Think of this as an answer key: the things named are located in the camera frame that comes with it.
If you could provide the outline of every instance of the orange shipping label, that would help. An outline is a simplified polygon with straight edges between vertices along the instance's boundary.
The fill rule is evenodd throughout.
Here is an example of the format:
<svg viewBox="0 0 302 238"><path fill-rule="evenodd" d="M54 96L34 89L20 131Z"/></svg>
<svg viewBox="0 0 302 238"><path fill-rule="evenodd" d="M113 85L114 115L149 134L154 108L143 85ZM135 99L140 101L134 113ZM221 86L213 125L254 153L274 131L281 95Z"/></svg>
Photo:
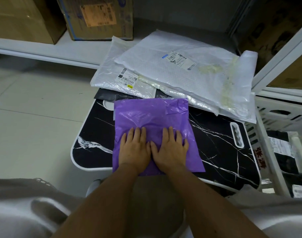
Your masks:
<svg viewBox="0 0 302 238"><path fill-rule="evenodd" d="M83 5L81 6L81 10L88 27L117 24L112 3Z"/></svg>

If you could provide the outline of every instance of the yellowed adhesive stain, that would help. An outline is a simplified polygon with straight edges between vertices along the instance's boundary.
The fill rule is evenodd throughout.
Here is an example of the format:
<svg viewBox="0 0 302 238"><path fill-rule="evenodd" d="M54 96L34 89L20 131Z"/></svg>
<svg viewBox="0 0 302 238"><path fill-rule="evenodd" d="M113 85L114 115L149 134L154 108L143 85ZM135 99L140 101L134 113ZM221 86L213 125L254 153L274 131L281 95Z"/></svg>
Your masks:
<svg viewBox="0 0 302 238"><path fill-rule="evenodd" d="M88 27L117 24L113 3L83 5L81 10Z"/></svg>
<svg viewBox="0 0 302 238"><path fill-rule="evenodd" d="M198 68L199 72L201 74L209 74L209 73L220 73L224 71L223 67L220 65L207 65L207 66L201 66Z"/></svg>
<svg viewBox="0 0 302 238"><path fill-rule="evenodd" d="M225 70L225 75L227 76L226 81L223 84L221 92L221 105L226 108L233 108L233 100L231 98L232 86L233 86L233 76L235 72L235 65L238 60L238 56L234 56Z"/></svg>

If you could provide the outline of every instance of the purple plastic mailer bag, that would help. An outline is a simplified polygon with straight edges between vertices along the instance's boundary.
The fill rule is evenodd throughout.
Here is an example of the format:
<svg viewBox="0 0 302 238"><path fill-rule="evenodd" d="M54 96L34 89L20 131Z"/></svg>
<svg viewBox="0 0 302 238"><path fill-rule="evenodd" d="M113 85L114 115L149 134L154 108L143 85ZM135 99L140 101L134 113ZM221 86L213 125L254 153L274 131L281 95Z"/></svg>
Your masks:
<svg viewBox="0 0 302 238"><path fill-rule="evenodd" d="M191 172L205 172L198 153L192 127L188 121L188 100L181 99L127 99L114 103L115 112L115 147L113 151L113 172L118 168L120 140L124 133L128 134L133 127L145 127L147 142L153 141L158 150L162 143L163 128L173 127L174 133L179 130L183 140L187 138L189 149L186 154L186 167ZM163 174L151 159L141 176Z"/></svg>

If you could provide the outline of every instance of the hand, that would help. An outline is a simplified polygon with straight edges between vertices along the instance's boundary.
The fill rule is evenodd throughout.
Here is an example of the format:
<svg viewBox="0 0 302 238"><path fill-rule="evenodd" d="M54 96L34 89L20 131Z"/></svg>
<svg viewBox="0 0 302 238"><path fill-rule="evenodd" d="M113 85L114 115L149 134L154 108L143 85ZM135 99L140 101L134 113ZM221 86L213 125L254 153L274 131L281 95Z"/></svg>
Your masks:
<svg viewBox="0 0 302 238"><path fill-rule="evenodd" d="M147 133L146 128L143 127L131 128L126 140L126 133L123 134L120 142L119 151L119 166L123 164L133 165L137 170L137 174L143 172L151 160L150 143L146 143Z"/></svg>
<svg viewBox="0 0 302 238"><path fill-rule="evenodd" d="M163 128L163 137L160 151L151 141L151 152L153 160L155 161L158 168L168 173L171 169L185 167L186 152L188 150L188 141L184 140L184 146L182 144L181 133L176 131L176 140L174 138L173 128L169 127L169 131Z"/></svg>

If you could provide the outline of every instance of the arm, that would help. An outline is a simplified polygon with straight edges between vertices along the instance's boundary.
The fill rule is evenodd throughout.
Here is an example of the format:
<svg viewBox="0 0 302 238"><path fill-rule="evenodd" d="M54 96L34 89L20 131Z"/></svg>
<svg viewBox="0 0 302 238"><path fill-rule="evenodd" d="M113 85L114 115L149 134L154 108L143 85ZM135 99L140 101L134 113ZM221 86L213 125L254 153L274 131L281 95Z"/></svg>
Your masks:
<svg viewBox="0 0 302 238"><path fill-rule="evenodd" d="M123 237L133 184L151 159L146 129L121 138L119 168L72 213L52 238Z"/></svg>
<svg viewBox="0 0 302 238"><path fill-rule="evenodd" d="M172 127L163 129L162 145L158 152L151 142L153 159L167 174L185 204L186 218L194 237L251 237L266 238L239 209L229 203L185 167L188 143Z"/></svg>

